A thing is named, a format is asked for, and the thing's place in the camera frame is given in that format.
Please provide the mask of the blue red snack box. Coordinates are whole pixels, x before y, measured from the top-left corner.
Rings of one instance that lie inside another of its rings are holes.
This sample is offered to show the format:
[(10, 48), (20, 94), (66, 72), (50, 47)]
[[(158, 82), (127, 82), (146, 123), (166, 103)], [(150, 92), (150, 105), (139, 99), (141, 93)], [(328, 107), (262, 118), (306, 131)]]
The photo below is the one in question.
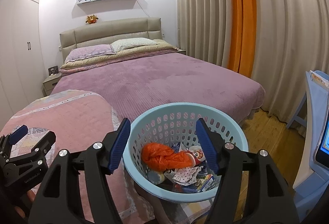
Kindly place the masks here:
[(210, 188), (210, 185), (214, 181), (212, 174), (205, 174), (196, 177), (196, 182), (188, 186), (188, 190), (191, 193), (205, 192)]

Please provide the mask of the orange plastic bag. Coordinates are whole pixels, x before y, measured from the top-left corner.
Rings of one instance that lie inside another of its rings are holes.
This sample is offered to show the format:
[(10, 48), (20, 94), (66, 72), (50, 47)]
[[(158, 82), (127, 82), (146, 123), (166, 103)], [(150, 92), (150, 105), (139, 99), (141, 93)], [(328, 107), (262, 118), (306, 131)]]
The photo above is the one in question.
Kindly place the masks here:
[(186, 152), (176, 153), (169, 146), (159, 143), (146, 144), (140, 156), (151, 170), (158, 172), (194, 166), (192, 159)]

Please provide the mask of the polka dot paper wrapper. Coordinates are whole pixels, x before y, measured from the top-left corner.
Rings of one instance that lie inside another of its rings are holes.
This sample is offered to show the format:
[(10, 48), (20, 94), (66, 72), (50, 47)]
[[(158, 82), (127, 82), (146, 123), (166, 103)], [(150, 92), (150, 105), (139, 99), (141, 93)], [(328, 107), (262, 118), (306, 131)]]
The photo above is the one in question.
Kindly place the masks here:
[(172, 180), (182, 186), (190, 186), (197, 182), (197, 175), (202, 171), (201, 167), (187, 167), (176, 169)]

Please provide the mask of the white noodle cup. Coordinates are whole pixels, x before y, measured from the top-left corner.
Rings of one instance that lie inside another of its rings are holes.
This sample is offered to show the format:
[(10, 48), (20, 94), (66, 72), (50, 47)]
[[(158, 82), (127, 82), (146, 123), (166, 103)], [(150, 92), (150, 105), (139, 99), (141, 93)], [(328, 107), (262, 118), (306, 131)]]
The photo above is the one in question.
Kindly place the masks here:
[(190, 159), (192, 160), (192, 165), (194, 167), (198, 166), (199, 164), (201, 164), (206, 160), (202, 147), (200, 147), (199, 145), (189, 147), (186, 153), (189, 155)]

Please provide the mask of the light blue desk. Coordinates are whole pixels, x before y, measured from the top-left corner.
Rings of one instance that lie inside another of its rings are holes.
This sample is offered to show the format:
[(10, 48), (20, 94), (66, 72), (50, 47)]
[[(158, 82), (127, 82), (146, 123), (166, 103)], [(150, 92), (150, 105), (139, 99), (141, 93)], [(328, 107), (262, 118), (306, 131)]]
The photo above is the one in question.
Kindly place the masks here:
[(294, 203), (300, 221), (311, 213), (328, 186), (328, 169), (315, 161), (316, 148), (326, 123), (328, 90), (306, 72), (307, 126), (305, 146), (293, 184)]

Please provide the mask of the beige nightstand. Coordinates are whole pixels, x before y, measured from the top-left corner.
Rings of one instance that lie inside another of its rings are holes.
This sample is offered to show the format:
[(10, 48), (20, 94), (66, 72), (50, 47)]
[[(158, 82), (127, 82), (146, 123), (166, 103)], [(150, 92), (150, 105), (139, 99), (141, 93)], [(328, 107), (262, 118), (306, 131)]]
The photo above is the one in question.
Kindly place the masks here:
[(51, 92), (53, 91), (53, 89), (58, 84), (59, 80), (61, 79), (61, 76), (62, 76), (61, 73), (57, 73), (57, 74), (47, 77), (43, 81), (42, 85), (43, 85), (43, 89), (44, 89), (44, 94), (46, 96), (49, 96), (51, 94)]

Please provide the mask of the light blue plastic basket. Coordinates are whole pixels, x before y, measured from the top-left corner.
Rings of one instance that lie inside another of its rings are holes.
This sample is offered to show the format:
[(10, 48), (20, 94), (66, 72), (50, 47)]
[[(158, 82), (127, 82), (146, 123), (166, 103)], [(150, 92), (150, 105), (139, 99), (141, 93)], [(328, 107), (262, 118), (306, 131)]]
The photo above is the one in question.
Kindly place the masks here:
[(129, 175), (148, 193), (170, 202), (201, 202), (215, 197), (220, 177), (210, 169), (205, 160), (196, 167), (202, 171), (197, 175), (212, 174), (214, 181), (205, 192), (191, 193), (187, 188), (172, 180), (174, 170), (163, 172), (166, 180), (152, 184), (147, 173), (151, 170), (141, 159), (141, 151), (148, 143), (169, 146), (176, 153), (187, 152), (191, 146), (200, 145), (196, 135), (196, 122), (203, 118), (208, 128), (218, 133), (227, 143), (232, 143), (240, 150), (249, 150), (247, 139), (237, 122), (224, 112), (202, 104), (171, 103), (147, 110), (131, 124), (131, 134), (123, 153), (123, 162)]

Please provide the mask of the purple pillow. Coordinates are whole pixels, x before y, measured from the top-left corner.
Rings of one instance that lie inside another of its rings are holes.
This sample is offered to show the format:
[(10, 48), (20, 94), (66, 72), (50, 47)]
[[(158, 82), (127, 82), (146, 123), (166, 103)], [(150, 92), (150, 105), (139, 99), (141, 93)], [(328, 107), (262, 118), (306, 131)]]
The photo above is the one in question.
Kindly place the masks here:
[(92, 45), (89, 47), (81, 47), (73, 49), (66, 57), (64, 63), (75, 62), (90, 59), (98, 56), (115, 55), (117, 52), (110, 44)]

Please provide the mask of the purple bedspread bed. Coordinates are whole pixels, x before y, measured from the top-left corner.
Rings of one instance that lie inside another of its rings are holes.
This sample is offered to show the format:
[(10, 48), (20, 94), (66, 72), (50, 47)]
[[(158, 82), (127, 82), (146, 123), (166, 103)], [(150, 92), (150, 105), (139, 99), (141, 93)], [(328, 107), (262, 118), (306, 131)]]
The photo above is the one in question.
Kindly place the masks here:
[(180, 53), (147, 56), (62, 76), (53, 93), (93, 91), (122, 117), (134, 120), (169, 103), (214, 107), (236, 122), (262, 106), (260, 83), (226, 68)]

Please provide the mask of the white dotted pillow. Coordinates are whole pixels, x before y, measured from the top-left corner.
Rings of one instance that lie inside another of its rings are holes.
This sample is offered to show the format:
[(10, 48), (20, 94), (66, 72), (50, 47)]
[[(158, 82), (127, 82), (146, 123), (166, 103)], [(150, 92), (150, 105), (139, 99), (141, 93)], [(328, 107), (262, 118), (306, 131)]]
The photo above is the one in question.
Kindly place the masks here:
[(135, 48), (135, 47), (140, 47), (140, 46), (151, 46), (155, 45), (157, 42), (150, 40), (148, 38), (126, 38), (126, 39), (121, 39), (113, 42), (111, 44), (112, 49), (114, 49), (116, 52), (125, 50), (125, 49), (130, 49), (130, 48)]

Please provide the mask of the beige padded headboard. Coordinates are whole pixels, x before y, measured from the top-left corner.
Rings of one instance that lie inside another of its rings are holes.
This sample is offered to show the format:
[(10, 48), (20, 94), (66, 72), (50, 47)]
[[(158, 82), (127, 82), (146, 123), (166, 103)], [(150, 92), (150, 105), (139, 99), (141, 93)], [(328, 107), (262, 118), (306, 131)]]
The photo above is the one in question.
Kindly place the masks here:
[(63, 59), (76, 48), (110, 44), (127, 38), (162, 39), (160, 18), (110, 20), (77, 27), (60, 33)]

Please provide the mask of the orange plush toy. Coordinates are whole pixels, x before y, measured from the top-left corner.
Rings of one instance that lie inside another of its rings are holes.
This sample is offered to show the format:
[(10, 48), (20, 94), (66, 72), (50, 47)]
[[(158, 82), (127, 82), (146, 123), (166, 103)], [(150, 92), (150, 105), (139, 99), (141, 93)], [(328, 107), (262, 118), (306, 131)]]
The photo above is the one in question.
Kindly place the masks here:
[(94, 24), (94, 23), (96, 23), (97, 21), (98, 21), (98, 17), (95, 15), (95, 14), (93, 14), (93, 15), (88, 15), (87, 17), (86, 17), (86, 23), (87, 24)]

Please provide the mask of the beige curtain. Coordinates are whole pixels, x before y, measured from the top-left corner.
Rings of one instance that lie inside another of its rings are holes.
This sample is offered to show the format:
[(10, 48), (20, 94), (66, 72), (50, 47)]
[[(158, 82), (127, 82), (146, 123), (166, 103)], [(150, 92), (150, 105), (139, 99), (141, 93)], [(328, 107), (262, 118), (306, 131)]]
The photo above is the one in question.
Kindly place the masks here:
[[(177, 0), (178, 43), (187, 55), (228, 68), (231, 0)], [(251, 79), (262, 109), (288, 121), (305, 91), (304, 73), (328, 71), (328, 0), (256, 0)]]

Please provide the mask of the orange curtain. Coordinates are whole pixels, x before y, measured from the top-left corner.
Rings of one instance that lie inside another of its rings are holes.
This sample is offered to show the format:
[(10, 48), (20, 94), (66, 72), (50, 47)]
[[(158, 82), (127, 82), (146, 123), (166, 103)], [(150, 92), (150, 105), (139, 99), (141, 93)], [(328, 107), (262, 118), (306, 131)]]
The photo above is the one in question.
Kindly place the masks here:
[(251, 77), (256, 45), (256, 0), (231, 0), (228, 69)]

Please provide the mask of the small photo frame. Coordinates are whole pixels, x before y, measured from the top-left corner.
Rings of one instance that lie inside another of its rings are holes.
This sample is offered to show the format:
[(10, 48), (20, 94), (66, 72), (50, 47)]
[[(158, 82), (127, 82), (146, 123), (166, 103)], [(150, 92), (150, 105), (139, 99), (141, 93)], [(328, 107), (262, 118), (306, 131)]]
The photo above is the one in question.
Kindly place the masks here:
[(48, 68), (49, 76), (56, 75), (59, 73), (59, 68), (58, 66), (52, 66)]

